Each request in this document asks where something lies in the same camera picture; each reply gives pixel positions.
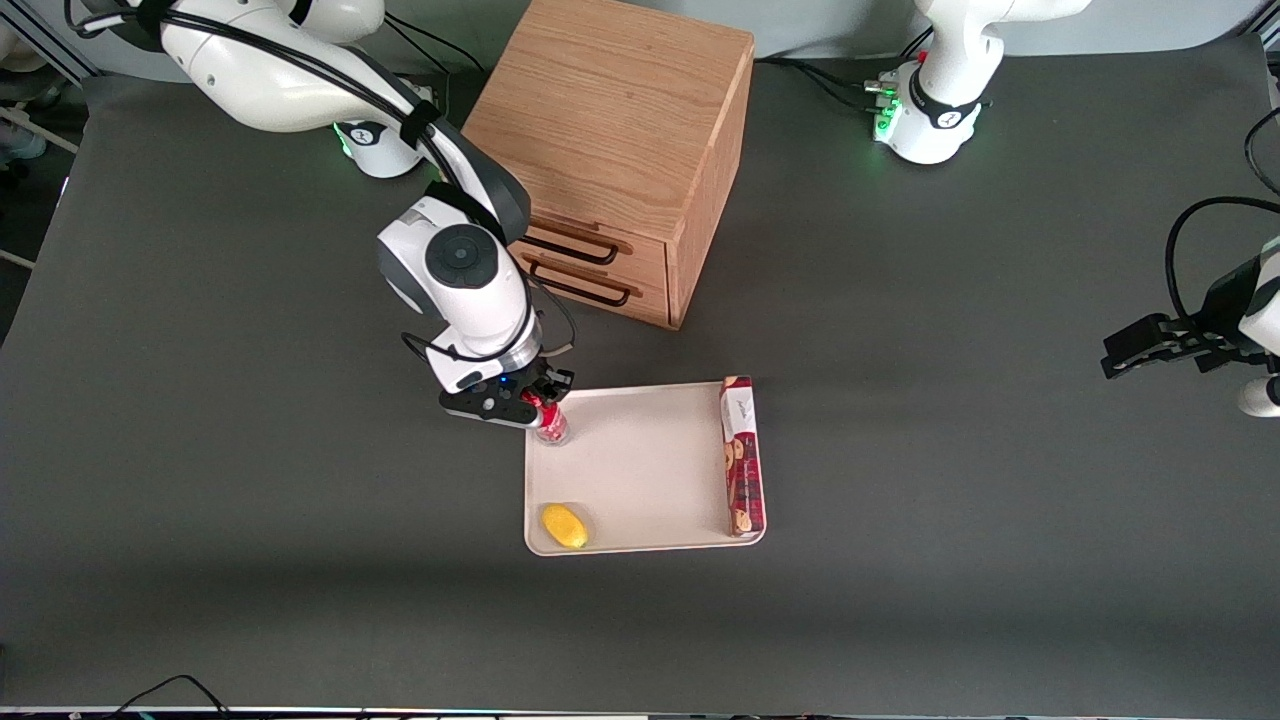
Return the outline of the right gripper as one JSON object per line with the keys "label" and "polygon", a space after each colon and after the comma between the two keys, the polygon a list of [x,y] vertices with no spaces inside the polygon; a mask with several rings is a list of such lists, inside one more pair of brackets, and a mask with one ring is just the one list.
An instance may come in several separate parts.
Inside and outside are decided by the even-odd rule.
{"label": "right gripper", "polygon": [[[497,359],[462,359],[457,347],[430,350],[430,366],[448,393],[499,391],[521,393],[521,400],[541,411],[559,404],[573,386],[573,373],[552,366],[539,345],[517,345]],[[539,393],[545,393],[545,401]]]}

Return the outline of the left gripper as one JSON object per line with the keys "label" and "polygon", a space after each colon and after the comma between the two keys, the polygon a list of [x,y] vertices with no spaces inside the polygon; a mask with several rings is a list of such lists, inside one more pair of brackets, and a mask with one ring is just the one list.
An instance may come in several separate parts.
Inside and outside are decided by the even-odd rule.
{"label": "left gripper", "polygon": [[1115,379],[1157,363],[1196,360],[1202,373],[1229,363],[1277,370],[1279,240],[1270,240],[1251,260],[1213,282],[1196,324],[1229,357],[1206,354],[1185,322],[1149,314],[1103,340],[1103,375]]}

